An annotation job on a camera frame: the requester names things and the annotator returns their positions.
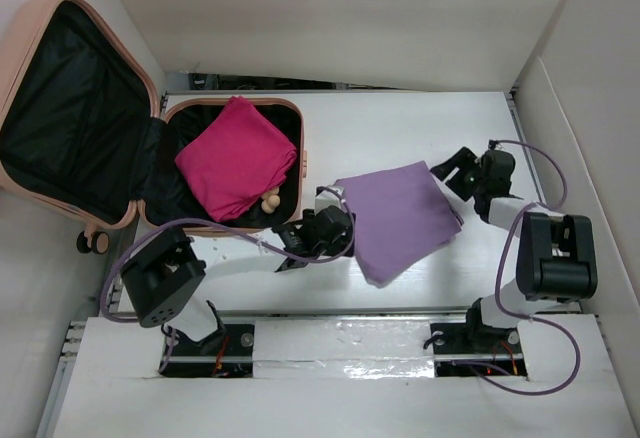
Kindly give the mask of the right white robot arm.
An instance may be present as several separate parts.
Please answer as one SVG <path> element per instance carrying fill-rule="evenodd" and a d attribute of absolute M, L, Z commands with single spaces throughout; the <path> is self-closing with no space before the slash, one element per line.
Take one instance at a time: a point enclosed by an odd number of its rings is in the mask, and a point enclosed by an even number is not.
<path fill-rule="evenodd" d="M 484 353 L 519 341 L 517 326 L 558 304 L 592 297 L 598 286 L 592 223 L 561 214 L 511 192 L 516 160 L 492 141 L 482 155 L 463 147 L 432 167 L 432 174 L 458 198 L 472 200 L 487 224 L 507 231 L 517 244 L 515 276 L 497 282 L 492 295 L 477 299 L 462 323 L 435 324 L 425 348 L 437 354 Z"/>

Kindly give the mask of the purple cloth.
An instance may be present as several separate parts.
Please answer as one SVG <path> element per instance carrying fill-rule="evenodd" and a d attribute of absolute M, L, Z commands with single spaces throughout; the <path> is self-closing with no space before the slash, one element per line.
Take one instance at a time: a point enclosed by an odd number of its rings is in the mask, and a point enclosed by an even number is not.
<path fill-rule="evenodd" d="M 389 285 L 462 230 L 463 221 L 423 161 L 335 184 L 355 215 L 354 256 L 373 286 Z"/>

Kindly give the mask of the magenta cloth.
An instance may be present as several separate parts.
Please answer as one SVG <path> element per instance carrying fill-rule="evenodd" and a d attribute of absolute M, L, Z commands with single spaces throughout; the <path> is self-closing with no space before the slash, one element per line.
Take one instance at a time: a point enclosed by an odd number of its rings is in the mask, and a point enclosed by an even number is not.
<path fill-rule="evenodd" d="M 247 99 L 230 98 L 175 164 L 209 217 L 234 220 L 282 185 L 298 152 Z"/>

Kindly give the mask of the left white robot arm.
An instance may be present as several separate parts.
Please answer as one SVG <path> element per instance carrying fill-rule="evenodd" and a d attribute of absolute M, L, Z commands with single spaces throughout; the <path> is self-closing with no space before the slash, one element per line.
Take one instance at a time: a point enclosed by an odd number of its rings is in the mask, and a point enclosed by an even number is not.
<path fill-rule="evenodd" d="M 210 261 L 197 257 L 183 229 L 207 223 L 193 218 L 160 226 L 134 245 L 136 253 L 119 271 L 138 324 L 161 327 L 201 355 L 218 351 L 228 335 L 212 300 L 197 291 L 201 284 L 241 273 L 284 273 L 353 255 L 355 217 L 335 205 L 307 210 L 302 219 L 273 227 L 279 246 L 236 231 L 237 238 L 255 248 L 219 252 Z"/>

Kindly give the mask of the beige makeup sponge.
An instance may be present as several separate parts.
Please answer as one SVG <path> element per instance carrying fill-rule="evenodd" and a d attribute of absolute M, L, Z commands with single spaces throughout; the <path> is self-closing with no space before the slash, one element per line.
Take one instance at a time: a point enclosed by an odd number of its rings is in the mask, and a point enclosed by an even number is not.
<path fill-rule="evenodd" d="M 280 206 L 281 200 L 278 195 L 269 195 L 261 203 L 261 209 L 267 214 L 273 214 Z"/>
<path fill-rule="evenodd" d="M 264 200 L 272 207 L 277 208 L 280 205 L 279 188 L 276 187 L 265 193 Z"/>

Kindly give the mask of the pink suitcase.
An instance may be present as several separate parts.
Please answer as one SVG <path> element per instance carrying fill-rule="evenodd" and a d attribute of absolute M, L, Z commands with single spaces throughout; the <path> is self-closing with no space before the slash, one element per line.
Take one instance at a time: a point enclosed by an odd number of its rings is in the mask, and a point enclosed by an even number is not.
<path fill-rule="evenodd" d="M 174 160 L 224 104 L 165 106 L 89 3 L 28 1 L 1 42 L 1 184 L 81 221 L 83 253 L 135 218 L 188 218 L 203 235 L 206 211 Z"/>

